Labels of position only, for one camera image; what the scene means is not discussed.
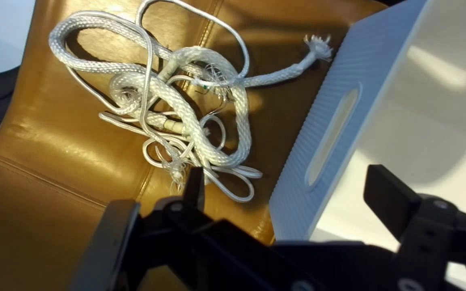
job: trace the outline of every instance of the tangled rope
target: tangled rope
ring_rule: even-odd
[[[181,0],[165,1],[179,4],[231,32],[242,51],[244,66],[238,72],[225,56],[205,46],[183,46],[170,51],[160,45],[140,24],[144,12],[155,1],[158,0],[142,1],[134,20],[103,11],[77,11],[53,27],[48,38],[50,48],[66,64],[71,75],[107,106],[108,111],[98,114],[103,121],[145,135],[142,145],[144,158],[153,166],[168,167],[176,185],[183,184],[186,164],[202,166],[207,180],[217,184],[228,197],[236,201],[249,201],[254,195],[251,179],[260,177],[262,172],[241,164],[251,150],[246,87],[281,82],[299,75],[315,59],[328,59],[331,54],[328,46],[330,38],[306,37],[310,51],[299,62],[270,74],[247,77],[251,61],[241,35],[221,19]],[[66,38],[82,28],[105,28],[136,41],[147,51],[145,66],[76,56],[69,51]],[[163,61],[163,67],[158,72],[152,70],[153,56]],[[110,98],[92,88],[76,70],[113,74]],[[231,153],[223,151],[226,130],[218,117],[220,108],[197,117],[191,104],[173,87],[178,80],[189,80],[191,83],[207,87],[215,91],[221,103],[233,103],[238,145]],[[158,100],[168,103],[171,111],[153,109]],[[215,122],[220,127],[218,145],[213,145],[208,138],[208,122]],[[241,179],[247,185],[247,193],[238,195],[231,192],[220,180],[220,172]]]

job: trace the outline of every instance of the leather surface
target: leather surface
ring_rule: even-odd
[[[331,35],[338,46],[349,22],[382,9],[372,0],[191,3],[241,32],[251,51],[251,74],[301,59],[307,51],[304,33]],[[52,27],[73,11],[107,9],[131,19],[136,6],[137,0],[40,0],[35,4],[14,96],[0,125],[0,289],[64,289],[105,203],[131,197],[149,213],[158,197],[170,195],[168,174],[149,166],[140,155],[142,137],[100,121],[97,112],[103,106],[71,79],[47,45]],[[231,35],[178,6],[157,3],[144,25],[170,48],[207,45],[241,67]],[[79,45],[73,49],[94,58],[144,58],[136,45],[108,32],[84,30],[74,40]],[[296,80],[247,91],[254,145],[246,163],[262,169],[263,179],[255,180],[251,203],[231,201],[208,185],[205,211],[210,216],[228,218],[254,237],[272,240],[267,201],[327,69],[315,64]],[[107,90],[110,75],[85,77]],[[187,90],[205,109],[207,91]],[[225,116],[226,124],[233,124],[231,111]]]

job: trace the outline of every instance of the brown leather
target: brown leather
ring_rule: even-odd
[[[0,289],[66,289],[105,203],[129,197],[149,213],[158,197],[170,193],[168,174],[140,155],[142,137],[102,122],[97,112],[103,106],[71,79],[47,45],[52,27],[73,11],[107,9],[132,17],[137,1],[39,0],[35,4],[14,96],[0,125]],[[191,3],[241,32],[251,51],[251,74],[297,61],[306,53],[304,33],[331,35],[338,46],[349,22],[383,7],[372,0]],[[241,67],[229,33],[178,6],[157,3],[144,24],[170,48],[212,46]],[[77,41],[95,58],[144,58],[137,46],[102,30],[84,30]],[[262,169],[263,179],[255,180],[251,203],[231,201],[208,185],[210,216],[228,218],[254,237],[272,240],[267,201],[327,67],[315,64],[296,80],[249,90],[254,145],[247,164]],[[85,77],[107,90],[108,75]],[[189,87],[189,96],[205,108],[205,91]],[[233,130],[229,135],[228,145],[234,146]]]

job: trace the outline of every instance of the brown leather seat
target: brown leather seat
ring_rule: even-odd
[[[52,27],[73,11],[107,9],[132,17],[137,3],[37,0],[14,96],[0,125],[0,289],[66,289],[110,200],[136,198],[147,213],[157,198],[170,195],[168,174],[140,155],[142,137],[102,122],[102,104],[71,79],[47,43]],[[239,30],[249,45],[251,74],[297,61],[306,53],[304,33],[331,35],[338,46],[349,22],[382,7],[372,0],[191,3]],[[205,45],[241,64],[231,35],[178,6],[155,4],[144,24],[170,48]],[[77,41],[97,58],[144,58],[137,46],[102,30],[84,30]],[[262,169],[263,179],[255,182],[251,203],[231,201],[208,185],[210,216],[272,240],[267,200],[327,67],[315,64],[296,80],[249,90],[254,146],[247,164]],[[108,75],[85,77],[105,91]],[[202,93],[189,87],[197,103]]]

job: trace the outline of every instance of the white rope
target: white rope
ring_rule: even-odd
[[[97,100],[100,100],[108,111],[98,116],[121,129],[145,135],[142,145],[144,158],[158,167],[168,167],[176,185],[183,184],[184,164],[202,166],[207,180],[217,184],[228,197],[236,201],[247,201],[254,195],[251,179],[262,177],[255,167],[241,164],[251,150],[251,129],[247,119],[247,93],[246,87],[268,85],[291,77],[297,77],[315,59],[328,59],[331,49],[328,40],[320,37],[306,37],[309,53],[299,61],[280,70],[247,75],[249,53],[242,37],[221,19],[197,9],[181,0],[165,0],[178,4],[191,12],[196,12],[208,20],[217,22],[233,33],[238,40],[244,56],[244,64],[238,72],[234,66],[218,51],[204,46],[183,46],[170,51],[160,45],[142,27],[142,15],[157,0],[145,0],[140,3],[136,19],[129,20],[116,14],[103,11],[77,11],[58,22],[50,32],[52,53],[66,64],[71,75]],[[81,28],[105,28],[119,33],[134,43],[145,48],[145,64],[94,61],[82,59],[69,51],[66,38]],[[163,69],[152,70],[153,58],[163,61]],[[92,88],[76,70],[113,74],[110,82],[110,98]],[[174,88],[174,82],[189,80],[215,91],[223,103],[233,103],[234,122],[238,132],[238,145],[231,153],[223,151],[226,140],[226,129],[217,116],[220,108],[215,108],[197,117],[191,104]],[[155,111],[153,104],[163,100],[171,111]],[[220,142],[213,145],[208,140],[208,122],[215,122],[220,129]],[[231,192],[221,180],[220,174],[231,174],[247,185],[246,195]]]

